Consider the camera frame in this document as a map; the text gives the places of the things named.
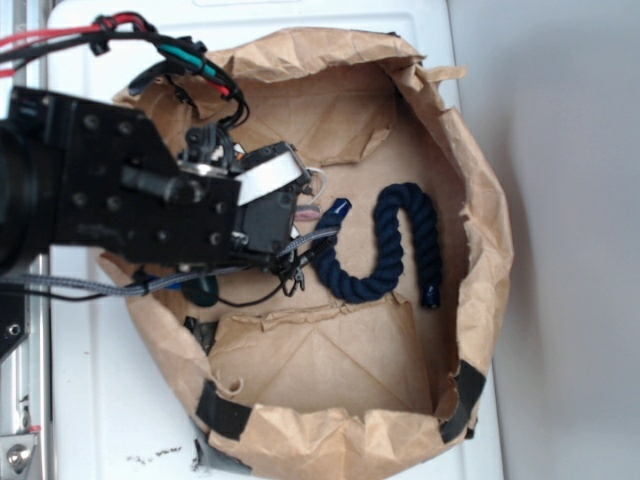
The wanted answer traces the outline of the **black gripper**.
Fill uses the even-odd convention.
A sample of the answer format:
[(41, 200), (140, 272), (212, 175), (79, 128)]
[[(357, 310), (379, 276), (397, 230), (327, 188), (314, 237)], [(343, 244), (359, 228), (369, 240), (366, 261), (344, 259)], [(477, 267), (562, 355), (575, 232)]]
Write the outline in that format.
[(244, 152), (219, 125), (173, 155), (142, 112), (26, 87), (7, 115), (7, 264), (51, 246), (132, 263), (273, 265), (310, 174), (288, 143)]

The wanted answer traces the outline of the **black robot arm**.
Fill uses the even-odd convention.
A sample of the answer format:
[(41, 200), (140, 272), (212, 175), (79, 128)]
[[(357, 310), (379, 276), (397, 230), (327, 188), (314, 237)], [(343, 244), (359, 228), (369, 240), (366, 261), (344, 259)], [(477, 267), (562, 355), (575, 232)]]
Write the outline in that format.
[(132, 263), (271, 266), (310, 173), (288, 143), (245, 153), (219, 125), (173, 154), (143, 112), (17, 87), (1, 124), (1, 270), (51, 246)]

